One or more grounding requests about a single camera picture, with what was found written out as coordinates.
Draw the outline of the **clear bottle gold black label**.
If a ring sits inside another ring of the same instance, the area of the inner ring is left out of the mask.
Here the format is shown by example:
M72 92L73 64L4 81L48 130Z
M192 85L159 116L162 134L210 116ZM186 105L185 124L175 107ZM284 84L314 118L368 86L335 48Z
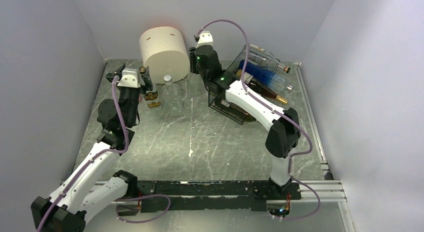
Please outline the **clear bottle gold black label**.
M141 94L143 95L144 100L146 101L146 104L149 108L156 108L156 107L161 105L158 90L157 90L157 87L156 87L156 83L151 78L151 80L153 82L153 92L148 92L147 94L144 94L144 88L143 88L144 82L143 82L143 79L142 79L142 67L144 67L144 66L141 66L139 68L140 77L141 77L141 80L142 80Z

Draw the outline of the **slim clear glass bottle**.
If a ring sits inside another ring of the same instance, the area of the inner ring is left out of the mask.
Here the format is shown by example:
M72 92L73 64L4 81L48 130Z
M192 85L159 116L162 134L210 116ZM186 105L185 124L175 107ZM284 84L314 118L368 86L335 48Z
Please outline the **slim clear glass bottle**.
M208 103L208 92L199 74L189 73L185 81L186 95L184 104L189 108Z

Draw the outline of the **clear round glass bottle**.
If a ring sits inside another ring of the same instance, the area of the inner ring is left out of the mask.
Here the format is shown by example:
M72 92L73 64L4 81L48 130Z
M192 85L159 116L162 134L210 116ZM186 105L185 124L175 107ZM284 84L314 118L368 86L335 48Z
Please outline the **clear round glass bottle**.
M172 114L179 114L183 110L183 97L177 84L173 82L171 75L163 77L164 85L161 89L163 108Z

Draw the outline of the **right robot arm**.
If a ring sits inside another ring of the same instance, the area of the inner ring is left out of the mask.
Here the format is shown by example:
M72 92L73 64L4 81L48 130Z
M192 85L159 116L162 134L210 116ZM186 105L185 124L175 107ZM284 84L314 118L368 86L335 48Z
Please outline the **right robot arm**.
M272 157L270 193L281 199L289 192L291 151L297 146L301 132L293 123L299 121L297 111L283 108L259 96L233 72L224 70L211 45L190 48L192 71L199 74L208 92L227 100L252 115L268 132L265 147Z

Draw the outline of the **clear square glass bottle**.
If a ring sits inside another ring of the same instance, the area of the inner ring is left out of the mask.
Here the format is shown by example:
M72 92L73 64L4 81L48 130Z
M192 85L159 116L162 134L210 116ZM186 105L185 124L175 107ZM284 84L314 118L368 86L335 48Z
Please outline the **clear square glass bottle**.
M244 53L244 55L242 55L243 58L245 58L247 54L248 63L259 68L267 69L275 73L278 70L282 70L284 73L289 73L291 71L289 66L284 65L270 51L254 44L249 44L249 49L245 45L242 52Z

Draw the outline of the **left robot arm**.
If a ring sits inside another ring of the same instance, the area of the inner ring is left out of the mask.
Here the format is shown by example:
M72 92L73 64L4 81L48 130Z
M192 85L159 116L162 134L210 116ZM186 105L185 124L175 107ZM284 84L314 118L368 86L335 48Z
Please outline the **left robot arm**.
M139 195L137 177L123 170L98 189L94 189L94 184L128 151L135 134L132 128L141 120L140 95L147 93L154 84L148 67L131 69L122 65L107 73L106 79L112 84L112 98L103 100L98 107L101 132L69 178L48 197L37 197L32 202L37 231L83 231L113 201L131 200Z

